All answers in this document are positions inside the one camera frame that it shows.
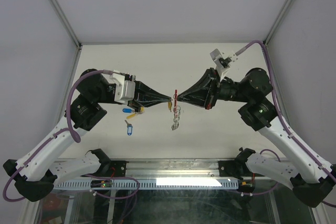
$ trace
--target keychain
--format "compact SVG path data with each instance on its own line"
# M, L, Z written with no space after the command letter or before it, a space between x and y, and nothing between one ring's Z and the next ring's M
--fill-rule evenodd
M125 120L125 122L127 124L127 135L130 136L130 135L132 135L132 132L133 132L133 126L132 126L132 124L127 122L127 120Z

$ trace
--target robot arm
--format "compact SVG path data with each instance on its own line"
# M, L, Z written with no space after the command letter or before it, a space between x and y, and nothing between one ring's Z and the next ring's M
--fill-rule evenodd
M93 71L97 72L96 69L89 69L82 76ZM66 111L70 111L71 125L79 137L84 136L107 114L99 103L125 104L139 112L141 107L171 100L141 81L136 81L135 76L118 71L106 73L110 74L113 83L109 83L101 73L88 76L78 84L80 94L70 105L70 110ZM34 149L18 160L9 159L3 165L7 174L15 180L18 192L28 200L44 198L54 186L69 179L84 174L105 174L110 169L110 159L101 149L89 151L84 157L72 161L54 163L74 141L68 126L66 116L62 117Z
M331 176L336 175L336 168L313 151L267 100L266 95L273 87L266 71L251 69L241 82L235 82L225 76L231 64L237 60L236 54L232 53L223 59L216 49L211 56L217 65L216 69L207 69L201 79L181 93L177 100L208 110L215 106L217 100L246 103L238 110L243 121L278 147L292 165L265 158L251 149L242 150L235 161L252 173L262 174L284 184L306 205L316 207L335 185ZM290 134L282 122L290 129Z

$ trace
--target glass panel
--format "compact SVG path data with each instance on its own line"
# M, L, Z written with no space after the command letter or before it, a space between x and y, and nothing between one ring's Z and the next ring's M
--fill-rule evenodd
M280 185L274 191L274 196L281 223L314 224L311 210L299 201L292 190Z
M270 189L272 180L255 180L255 192ZM40 203L38 224L314 224L310 208L288 188L244 196L235 190L139 190L128 200L95 197L88 191L55 191ZM129 190L100 190L117 197Z

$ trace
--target white tabletop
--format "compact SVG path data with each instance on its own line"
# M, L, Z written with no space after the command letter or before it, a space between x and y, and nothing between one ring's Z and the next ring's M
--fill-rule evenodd
M245 44L141 44L83 46L75 81L89 68L119 70L137 76L159 93L173 96L191 87L207 68L215 68L210 52L236 52ZM266 69L259 46L240 55L228 77L240 81L255 67ZM103 149L111 158L231 158L240 147L259 151L270 148L281 153L240 118L243 103L217 101L211 110L180 103L180 127L171 130L173 113L167 103L145 109L129 120L133 134L127 135L122 112L126 106L101 104L108 114L84 137L73 143L62 158L83 156L86 151Z

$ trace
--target cable clip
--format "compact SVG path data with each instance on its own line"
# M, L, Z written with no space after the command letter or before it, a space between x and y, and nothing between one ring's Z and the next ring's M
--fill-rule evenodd
M319 169L320 169L320 170L323 170L325 167L326 167L326 165L325 165L325 164L322 164L322 165L319 166Z

